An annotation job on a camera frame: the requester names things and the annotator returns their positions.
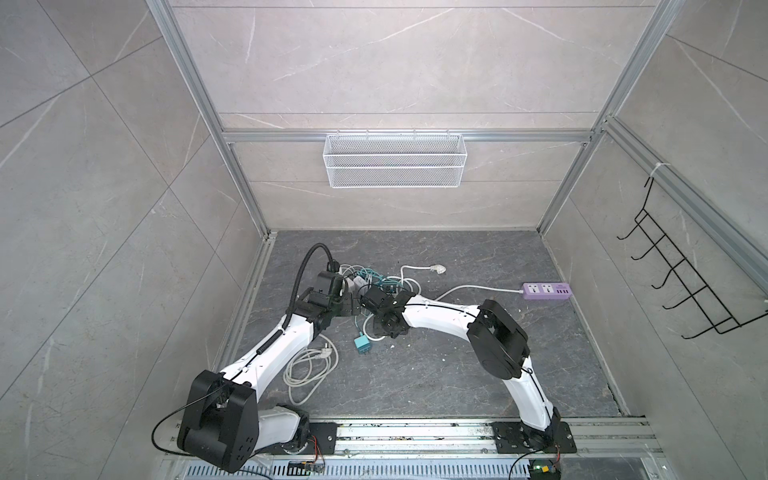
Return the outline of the teal charger adapter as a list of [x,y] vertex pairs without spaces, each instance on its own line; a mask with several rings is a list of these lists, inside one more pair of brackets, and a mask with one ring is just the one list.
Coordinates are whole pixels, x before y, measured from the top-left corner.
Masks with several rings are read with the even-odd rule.
[[354,345],[357,352],[361,355],[367,354],[372,348],[372,342],[365,334],[360,334],[354,339]]

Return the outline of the white charger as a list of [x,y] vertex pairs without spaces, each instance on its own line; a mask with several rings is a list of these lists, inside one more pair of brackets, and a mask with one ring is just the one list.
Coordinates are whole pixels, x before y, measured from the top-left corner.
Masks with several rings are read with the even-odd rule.
[[351,277],[350,282],[355,288],[362,288],[369,284],[369,281],[366,278],[359,275]]

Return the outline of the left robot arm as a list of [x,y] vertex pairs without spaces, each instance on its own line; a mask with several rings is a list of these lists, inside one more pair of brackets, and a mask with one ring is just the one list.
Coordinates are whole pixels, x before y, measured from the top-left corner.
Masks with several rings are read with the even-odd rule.
[[266,387],[301,350],[341,315],[344,278],[323,243],[310,247],[299,266],[284,316],[270,334],[220,371],[204,370],[190,386],[186,404],[162,420],[181,414],[177,448],[168,455],[204,460],[228,473],[239,471],[260,451],[278,445],[290,453],[310,442],[308,415],[290,406],[259,410]]

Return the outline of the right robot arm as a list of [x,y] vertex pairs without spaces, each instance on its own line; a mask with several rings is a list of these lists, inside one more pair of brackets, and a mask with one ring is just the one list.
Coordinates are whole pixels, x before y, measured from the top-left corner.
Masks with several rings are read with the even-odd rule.
[[507,387],[527,446],[543,450],[555,444],[560,414],[534,372],[527,333],[498,302],[487,299],[480,305],[456,305],[373,287],[361,296],[360,304],[388,337],[421,328],[468,341],[483,369]]

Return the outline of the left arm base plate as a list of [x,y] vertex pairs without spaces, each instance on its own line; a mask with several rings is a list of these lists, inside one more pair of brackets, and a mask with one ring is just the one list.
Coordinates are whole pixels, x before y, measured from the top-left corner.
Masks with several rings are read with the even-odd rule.
[[258,450],[258,453],[274,455],[332,455],[337,444],[339,424],[335,422],[310,422],[307,433],[301,434],[298,440],[286,444],[273,444]]

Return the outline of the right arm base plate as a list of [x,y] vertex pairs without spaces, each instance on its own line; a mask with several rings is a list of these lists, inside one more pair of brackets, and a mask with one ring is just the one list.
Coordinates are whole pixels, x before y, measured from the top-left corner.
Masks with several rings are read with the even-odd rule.
[[555,419],[544,431],[522,422],[492,422],[492,438],[500,454],[575,454],[577,447],[570,426]]

